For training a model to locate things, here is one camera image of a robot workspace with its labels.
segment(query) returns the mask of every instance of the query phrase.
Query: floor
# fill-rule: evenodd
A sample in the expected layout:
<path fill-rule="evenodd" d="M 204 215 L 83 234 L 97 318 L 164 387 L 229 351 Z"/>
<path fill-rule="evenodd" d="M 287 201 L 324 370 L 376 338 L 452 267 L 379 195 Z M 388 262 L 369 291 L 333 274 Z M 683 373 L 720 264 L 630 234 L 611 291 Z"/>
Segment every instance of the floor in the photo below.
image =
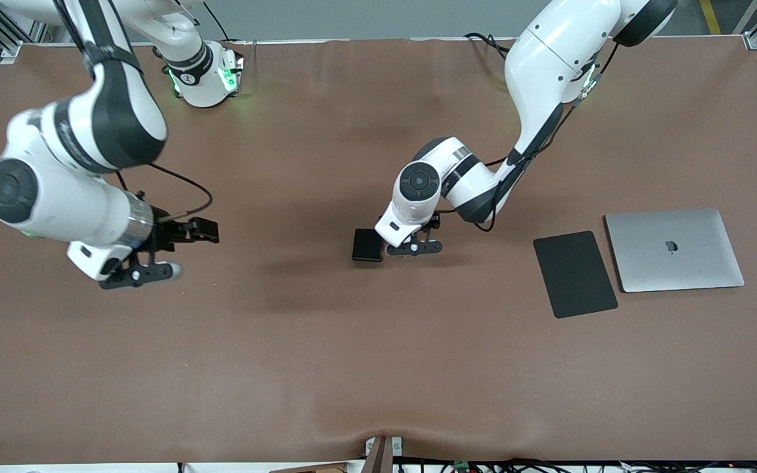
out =
<path fill-rule="evenodd" d="M 387 39 L 460 36 L 470 31 L 512 36 L 549 0 L 208 0 L 228 36 L 240 39 Z M 662 35 L 708 35 L 704 4 L 712 4 L 721 33 L 731 33 L 749 0 L 679 0 Z M 204 38 L 223 35 L 205 9 L 193 11 Z M 133 35 L 132 40 L 142 40 Z"/>

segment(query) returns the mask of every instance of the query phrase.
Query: silver laptop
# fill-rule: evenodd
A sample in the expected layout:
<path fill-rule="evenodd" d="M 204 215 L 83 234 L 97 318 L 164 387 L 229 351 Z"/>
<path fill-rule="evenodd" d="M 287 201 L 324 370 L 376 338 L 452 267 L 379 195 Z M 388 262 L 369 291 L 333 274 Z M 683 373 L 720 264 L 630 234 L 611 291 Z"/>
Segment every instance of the silver laptop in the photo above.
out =
<path fill-rule="evenodd" d="M 624 292 L 744 285 L 715 209 L 607 215 Z"/>

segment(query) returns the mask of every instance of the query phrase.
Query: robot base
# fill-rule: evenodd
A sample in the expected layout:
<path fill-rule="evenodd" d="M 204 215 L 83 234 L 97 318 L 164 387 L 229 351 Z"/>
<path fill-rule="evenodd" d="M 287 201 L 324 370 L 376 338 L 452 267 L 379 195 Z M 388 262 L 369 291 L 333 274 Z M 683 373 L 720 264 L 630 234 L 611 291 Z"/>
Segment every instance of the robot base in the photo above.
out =
<path fill-rule="evenodd" d="M 205 43 L 214 55 L 213 66 L 197 85 L 187 85 L 169 72 L 178 98 L 198 108 L 214 107 L 229 97 L 237 97 L 241 90 L 241 73 L 244 72 L 241 54 L 215 41 Z"/>

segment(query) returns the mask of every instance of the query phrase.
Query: small black object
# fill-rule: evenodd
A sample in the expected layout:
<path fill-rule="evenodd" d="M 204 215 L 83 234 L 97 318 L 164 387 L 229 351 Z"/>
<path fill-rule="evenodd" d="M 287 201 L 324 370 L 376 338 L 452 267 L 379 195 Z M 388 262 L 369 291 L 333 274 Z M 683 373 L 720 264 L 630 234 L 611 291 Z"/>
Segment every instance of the small black object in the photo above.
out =
<path fill-rule="evenodd" d="M 442 251 L 442 243 L 438 240 L 432 240 L 430 237 L 431 230 L 439 230 L 440 214 L 434 214 L 426 225 L 423 225 L 420 231 L 411 235 L 408 243 L 402 243 L 399 248 L 387 246 L 387 254 L 391 256 L 418 256 L 421 254 L 438 254 Z M 424 239 L 419 239 L 418 234 L 424 234 Z"/>
<path fill-rule="evenodd" d="M 594 233 L 541 238 L 534 248 L 556 318 L 618 308 Z"/>
<path fill-rule="evenodd" d="M 378 231 L 372 228 L 355 228 L 355 240 L 352 243 L 352 261 L 381 263 L 384 240 Z"/>

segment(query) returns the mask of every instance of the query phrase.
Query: yellow floor stripe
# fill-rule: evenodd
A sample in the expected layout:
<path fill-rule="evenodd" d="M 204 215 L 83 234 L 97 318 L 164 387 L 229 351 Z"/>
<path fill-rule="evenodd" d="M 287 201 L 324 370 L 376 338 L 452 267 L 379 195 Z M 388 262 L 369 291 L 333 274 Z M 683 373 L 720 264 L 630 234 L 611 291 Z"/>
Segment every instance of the yellow floor stripe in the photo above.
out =
<path fill-rule="evenodd" d="M 718 17 L 714 14 L 712 8 L 712 0 L 700 0 L 700 7 L 702 8 L 702 14 L 706 15 L 706 24 L 708 24 L 708 31 L 712 35 L 720 35 L 720 25 L 718 24 Z"/>

